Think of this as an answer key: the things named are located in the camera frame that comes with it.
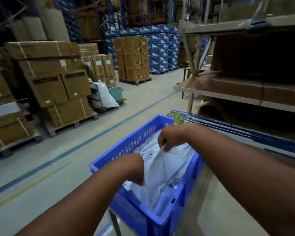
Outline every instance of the warehouse aisle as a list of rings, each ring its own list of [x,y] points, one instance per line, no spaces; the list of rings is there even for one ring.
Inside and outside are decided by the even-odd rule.
[[[127,98],[120,109],[40,144],[20,149],[10,158],[0,159],[0,235],[16,233],[70,193],[91,175],[88,165],[92,161],[155,115],[165,115],[172,109],[186,110],[188,99],[181,99],[181,93],[173,91],[182,75],[183,69],[179,69],[165,75],[153,75],[151,82],[139,86],[118,83]],[[241,231],[234,230],[239,219],[241,228],[248,225],[252,235],[265,235],[214,177],[209,182],[207,196],[202,199],[199,217],[194,219],[205,235],[221,235],[224,229],[228,235],[242,235]],[[106,214],[96,234],[103,234],[109,228]],[[122,225],[122,232],[130,235],[125,225]],[[114,232],[110,230],[105,234],[114,235]]]

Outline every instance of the right hand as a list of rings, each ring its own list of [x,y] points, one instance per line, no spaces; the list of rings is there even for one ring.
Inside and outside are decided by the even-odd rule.
[[[190,124],[175,124],[164,127],[157,139],[159,147],[165,144],[164,152],[167,152],[175,146],[184,144],[186,142],[187,125]]]

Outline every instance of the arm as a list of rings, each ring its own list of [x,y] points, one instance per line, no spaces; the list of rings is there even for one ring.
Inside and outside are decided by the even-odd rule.
[[[165,127],[164,151],[189,143],[270,235],[295,235],[295,169],[200,124]]]
[[[109,163],[16,235],[93,235],[122,184],[126,180],[143,184],[143,166],[138,153]]]

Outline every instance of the plastic bag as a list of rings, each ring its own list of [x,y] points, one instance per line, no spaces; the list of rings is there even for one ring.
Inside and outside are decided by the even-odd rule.
[[[119,107],[106,84],[102,83],[100,80],[91,84],[92,95],[88,98],[91,100],[91,104],[96,108],[113,108]]]
[[[160,131],[136,150],[143,156],[145,186],[126,182],[124,187],[132,190],[149,209],[153,210],[156,205],[160,205],[157,211],[162,212],[166,203],[159,202],[161,196],[165,191],[173,194],[174,190],[168,188],[177,188],[195,151],[185,143],[165,153],[163,147],[160,149],[157,143],[159,133]]]

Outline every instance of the teal bucket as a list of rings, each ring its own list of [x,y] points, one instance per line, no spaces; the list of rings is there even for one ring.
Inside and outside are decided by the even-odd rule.
[[[111,96],[113,96],[116,101],[122,100],[122,91],[122,87],[112,87],[109,89]]]

